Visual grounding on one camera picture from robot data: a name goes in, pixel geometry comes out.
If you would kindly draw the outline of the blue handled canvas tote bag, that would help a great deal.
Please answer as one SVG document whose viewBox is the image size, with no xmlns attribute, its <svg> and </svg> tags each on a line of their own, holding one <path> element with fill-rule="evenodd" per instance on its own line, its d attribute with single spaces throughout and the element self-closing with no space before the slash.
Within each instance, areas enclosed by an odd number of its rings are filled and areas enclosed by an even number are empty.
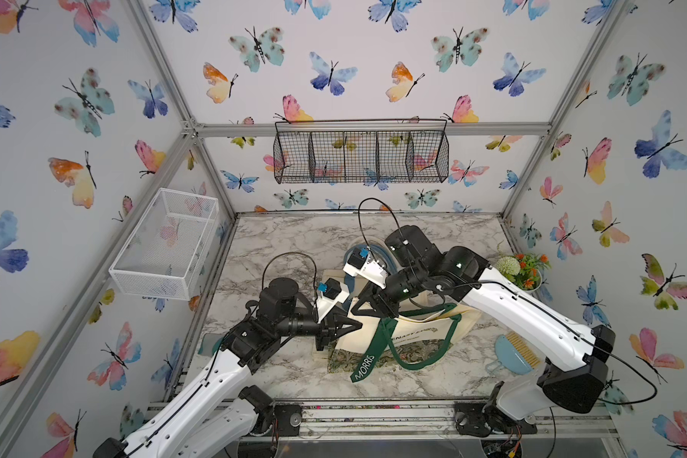
<svg viewBox="0 0 687 458">
<path fill-rule="evenodd" d="M 401 267 L 393 251 L 381 240 L 377 242 L 359 242 L 345 252 L 343 272 L 353 279 L 360 278 L 385 289 L 387 280 L 396 274 Z"/>
</svg>

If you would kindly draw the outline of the green handled canvas tote bag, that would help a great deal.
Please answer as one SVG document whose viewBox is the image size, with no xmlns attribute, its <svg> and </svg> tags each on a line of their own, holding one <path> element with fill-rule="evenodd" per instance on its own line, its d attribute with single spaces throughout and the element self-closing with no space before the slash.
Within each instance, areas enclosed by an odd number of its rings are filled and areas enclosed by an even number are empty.
<svg viewBox="0 0 687 458">
<path fill-rule="evenodd" d="M 336 342 L 327 371 L 345 373 L 352 383 L 383 364 L 418 371 L 439 362 L 471 332 L 482 313 L 467 305 L 444 303 L 430 311 L 412 309 L 394 319 L 360 317 L 362 328 Z"/>
</svg>

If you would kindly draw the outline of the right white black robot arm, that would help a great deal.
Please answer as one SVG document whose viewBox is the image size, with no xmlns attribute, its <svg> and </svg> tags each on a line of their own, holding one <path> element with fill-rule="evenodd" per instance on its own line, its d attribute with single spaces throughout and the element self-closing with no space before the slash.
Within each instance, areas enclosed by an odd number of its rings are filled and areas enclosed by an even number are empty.
<svg viewBox="0 0 687 458">
<path fill-rule="evenodd" d="M 366 279 L 357 316 L 394 319 L 400 304 L 424 291 L 482 311 L 505 324 L 541 352 L 544 362 L 509 383 L 498 383 L 482 410 L 464 416 L 461 431 L 486 437 L 514 432 L 530 416 L 547 408 L 587 414 L 608 381 L 616 334 L 606 326 L 589 328 L 559 314 L 520 290 L 488 260 L 464 246 L 441 252 L 416 225 L 406 225 L 385 240 L 400 270 L 389 274 L 370 249 L 353 252 L 345 272 Z"/>
</svg>

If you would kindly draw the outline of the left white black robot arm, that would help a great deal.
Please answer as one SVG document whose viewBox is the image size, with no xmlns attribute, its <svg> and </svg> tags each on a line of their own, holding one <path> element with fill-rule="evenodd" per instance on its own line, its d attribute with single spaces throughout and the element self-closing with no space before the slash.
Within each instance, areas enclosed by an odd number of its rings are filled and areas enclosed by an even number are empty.
<svg viewBox="0 0 687 458">
<path fill-rule="evenodd" d="M 360 329 L 340 307 L 348 296 L 347 286 L 335 279 L 319 284 L 313 300 L 290 278 L 272 280 L 179 395 L 127 438 L 106 439 L 95 456 L 212 457 L 250 433 L 274 431 L 274 402 L 251 377 L 296 337 L 312 337 L 322 350 Z"/>
</svg>

